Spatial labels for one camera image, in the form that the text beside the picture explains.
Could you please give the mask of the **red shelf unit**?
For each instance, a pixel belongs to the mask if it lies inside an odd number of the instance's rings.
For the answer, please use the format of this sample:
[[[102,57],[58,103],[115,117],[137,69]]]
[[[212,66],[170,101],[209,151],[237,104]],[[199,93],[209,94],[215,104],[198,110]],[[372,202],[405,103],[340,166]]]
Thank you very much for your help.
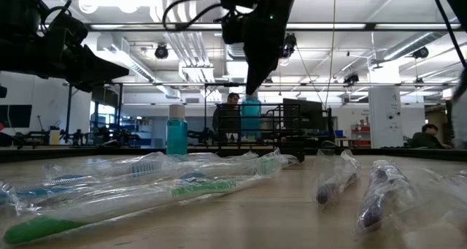
[[[354,148],[371,147],[371,130],[368,125],[351,126],[351,143]]]

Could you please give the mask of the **black aluminium table frame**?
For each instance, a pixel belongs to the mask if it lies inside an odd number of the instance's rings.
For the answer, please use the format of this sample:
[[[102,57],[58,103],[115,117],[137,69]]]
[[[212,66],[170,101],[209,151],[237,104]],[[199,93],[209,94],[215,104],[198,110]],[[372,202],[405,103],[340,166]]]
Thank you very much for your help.
[[[280,148],[280,153],[294,155],[304,160],[304,156],[315,156],[318,148]],[[238,156],[252,151],[259,156],[266,155],[273,151],[271,148],[263,149],[238,149],[238,148],[194,148],[188,149],[188,153],[216,153],[221,157]],[[410,149],[410,148],[380,148],[380,149],[352,149],[354,156],[391,156],[406,158],[433,159],[442,161],[467,162],[467,150],[430,150],[430,149]],[[71,158],[80,156],[143,156],[149,153],[162,152],[165,149],[137,149],[137,148],[51,148],[51,149],[9,149],[0,150],[0,163],[12,163],[34,160],[45,160],[54,158]]]

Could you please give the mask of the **purple toothbrush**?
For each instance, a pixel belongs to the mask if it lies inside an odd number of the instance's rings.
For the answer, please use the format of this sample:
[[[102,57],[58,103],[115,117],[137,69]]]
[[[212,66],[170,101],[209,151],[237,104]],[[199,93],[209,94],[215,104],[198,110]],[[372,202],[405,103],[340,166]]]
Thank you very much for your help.
[[[376,231],[384,220],[414,205],[416,196],[409,179],[394,163],[375,161],[371,167],[368,188],[360,203],[355,231]]]
[[[360,162],[349,149],[340,154],[331,149],[318,150],[314,163],[316,202],[323,207],[333,202],[360,177],[360,169]]]

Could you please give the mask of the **black wall screen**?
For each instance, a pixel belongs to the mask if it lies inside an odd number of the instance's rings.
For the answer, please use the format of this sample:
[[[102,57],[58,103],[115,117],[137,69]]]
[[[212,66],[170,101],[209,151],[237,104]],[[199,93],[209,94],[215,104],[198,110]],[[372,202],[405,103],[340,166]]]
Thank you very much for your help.
[[[32,106],[27,104],[0,105],[0,124],[5,128],[28,128]]]

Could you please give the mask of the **white square pillar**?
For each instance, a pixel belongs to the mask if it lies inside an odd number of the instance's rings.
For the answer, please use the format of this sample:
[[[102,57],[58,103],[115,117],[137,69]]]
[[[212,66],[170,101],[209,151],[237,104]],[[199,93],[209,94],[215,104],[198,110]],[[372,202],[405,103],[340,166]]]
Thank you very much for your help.
[[[399,87],[371,87],[368,91],[372,148],[404,145]]]

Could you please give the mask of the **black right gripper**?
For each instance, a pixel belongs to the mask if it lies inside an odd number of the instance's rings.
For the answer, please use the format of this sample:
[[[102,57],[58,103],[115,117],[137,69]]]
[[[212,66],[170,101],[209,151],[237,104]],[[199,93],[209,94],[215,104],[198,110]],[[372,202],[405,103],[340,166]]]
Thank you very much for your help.
[[[244,44],[246,94],[252,95],[277,68],[293,0],[260,0],[249,13],[237,12],[232,1],[221,0],[221,4],[228,10],[221,18],[223,41]]]

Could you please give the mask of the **green toothbrush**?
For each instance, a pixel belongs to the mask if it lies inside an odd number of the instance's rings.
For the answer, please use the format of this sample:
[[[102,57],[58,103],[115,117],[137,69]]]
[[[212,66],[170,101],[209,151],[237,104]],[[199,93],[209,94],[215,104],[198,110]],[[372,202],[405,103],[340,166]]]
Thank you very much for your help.
[[[147,185],[118,188],[94,196],[86,202],[75,200],[68,206],[43,212],[38,216],[7,228],[3,240],[16,245],[76,229],[135,212],[211,194],[229,194],[249,188],[265,180],[255,175],[248,178],[214,180],[169,180]]]
[[[283,168],[298,162],[297,157],[282,154],[278,149],[263,156],[250,151],[226,158],[202,153],[194,160],[179,162],[171,169],[164,169],[164,172],[167,177],[183,182],[174,191],[176,195],[228,193],[273,178]]]

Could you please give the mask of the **black background workstation frame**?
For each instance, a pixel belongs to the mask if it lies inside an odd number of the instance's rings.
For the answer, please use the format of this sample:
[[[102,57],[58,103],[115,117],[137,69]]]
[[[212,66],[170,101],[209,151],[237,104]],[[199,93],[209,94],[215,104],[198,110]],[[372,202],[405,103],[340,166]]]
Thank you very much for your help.
[[[200,117],[203,127],[211,124],[212,117],[217,105],[217,101],[206,100],[204,95],[213,95],[216,90],[220,90],[220,83],[203,87],[196,93],[185,92],[179,99],[167,99],[164,93],[157,93],[153,87],[148,93],[136,93],[134,86],[124,86],[123,95],[106,89],[108,93],[103,102],[92,99],[86,92],[74,89],[72,97],[66,97],[65,118],[69,119],[69,131],[77,129],[88,131],[90,124],[94,122],[93,114],[111,115],[112,118],[106,120],[108,123],[122,123],[127,117],[130,118],[154,118],[167,117],[169,106],[172,104],[182,104],[185,106],[186,117]]]

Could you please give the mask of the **black overhead frame beam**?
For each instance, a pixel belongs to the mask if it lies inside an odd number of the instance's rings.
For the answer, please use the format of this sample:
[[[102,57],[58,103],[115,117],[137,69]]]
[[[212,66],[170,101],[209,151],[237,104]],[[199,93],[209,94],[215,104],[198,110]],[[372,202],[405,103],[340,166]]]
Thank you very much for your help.
[[[89,31],[166,31],[162,23],[86,23]],[[288,31],[446,31],[444,23],[289,23]]]

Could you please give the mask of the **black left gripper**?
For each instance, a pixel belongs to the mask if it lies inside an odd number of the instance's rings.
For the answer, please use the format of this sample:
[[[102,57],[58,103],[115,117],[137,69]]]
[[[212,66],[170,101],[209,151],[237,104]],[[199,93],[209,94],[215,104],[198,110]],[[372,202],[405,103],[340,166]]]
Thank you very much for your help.
[[[127,68],[99,58],[87,45],[80,43],[66,44],[61,59],[57,61],[46,54],[41,42],[13,41],[7,41],[7,71],[45,79],[75,80],[74,87],[87,93],[94,87],[102,87],[106,80],[129,74]]]

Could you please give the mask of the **person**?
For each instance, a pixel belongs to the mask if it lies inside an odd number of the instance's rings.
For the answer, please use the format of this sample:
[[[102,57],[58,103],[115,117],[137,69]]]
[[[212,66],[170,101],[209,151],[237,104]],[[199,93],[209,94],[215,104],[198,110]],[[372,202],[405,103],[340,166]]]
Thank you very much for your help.
[[[230,93],[225,104],[216,107],[212,118],[212,128],[217,141],[237,142],[241,129],[240,111],[238,108],[239,94]]]
[[[412,136],[409,144],[412,148],[452,149],[451,146],[441,143],[436,137],[437,134],[438,127],[427,123],[422,127],[421,132]]]

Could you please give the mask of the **blue toothbrush in clear wrapper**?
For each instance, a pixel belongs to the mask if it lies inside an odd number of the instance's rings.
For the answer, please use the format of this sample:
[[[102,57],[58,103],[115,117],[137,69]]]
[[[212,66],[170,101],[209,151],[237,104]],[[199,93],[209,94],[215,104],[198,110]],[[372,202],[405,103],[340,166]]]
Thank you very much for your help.
[[[133,158],[113,158],[76,166],[46,164],[45,179],[36,182],[0,180],[0,207],[18,199],[71,193],[79,187],[91,187],[114,181],[156,175],[174,162],[161,152]]]

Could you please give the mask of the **black desk monitor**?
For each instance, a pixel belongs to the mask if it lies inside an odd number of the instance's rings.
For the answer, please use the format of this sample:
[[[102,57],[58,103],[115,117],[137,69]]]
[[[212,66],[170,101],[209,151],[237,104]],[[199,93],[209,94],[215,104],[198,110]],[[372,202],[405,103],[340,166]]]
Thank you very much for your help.
[[[298,99],[283,99],[282,103],[284,137],[311,139],[325,129],[321,103]]]

